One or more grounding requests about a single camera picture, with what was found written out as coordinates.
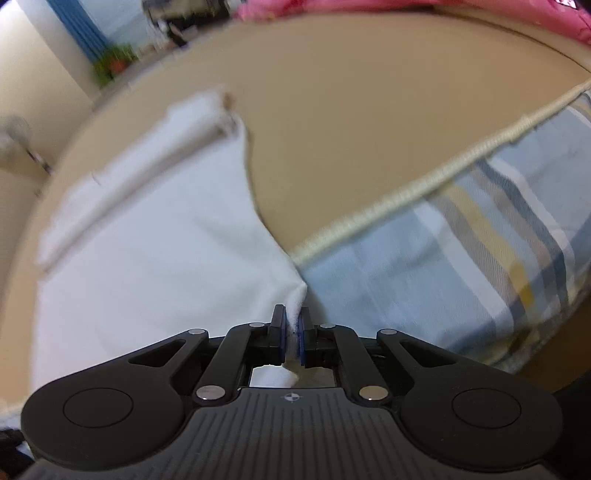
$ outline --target floor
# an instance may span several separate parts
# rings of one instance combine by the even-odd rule
[[[591,369],[591,297],[542,348],[519,376],[556,391]]]

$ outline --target potted plant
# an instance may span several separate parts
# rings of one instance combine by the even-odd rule
[[[94,62],[95,77],[101,88],[138,60],[131,45],[112,45]]]

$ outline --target pink fabric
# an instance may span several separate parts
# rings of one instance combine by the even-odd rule
[[[379,11],[425,5],[479,7],[591,44],[591,15],[575,0],[249,0],[243,20],[271,20],[303,12]]]

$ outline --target striped blanket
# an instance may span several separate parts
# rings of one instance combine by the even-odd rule
[[[321,321],[519,370],[591,286],[591,94],[306,265]]]

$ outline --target white cloth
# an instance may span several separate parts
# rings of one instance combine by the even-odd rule
[[[190,328],[269,322],[277,303],[294,332],[306,285],[256,214],[246,151],[220,94],[197,95],[68,193],[40,243],[33,389]]]

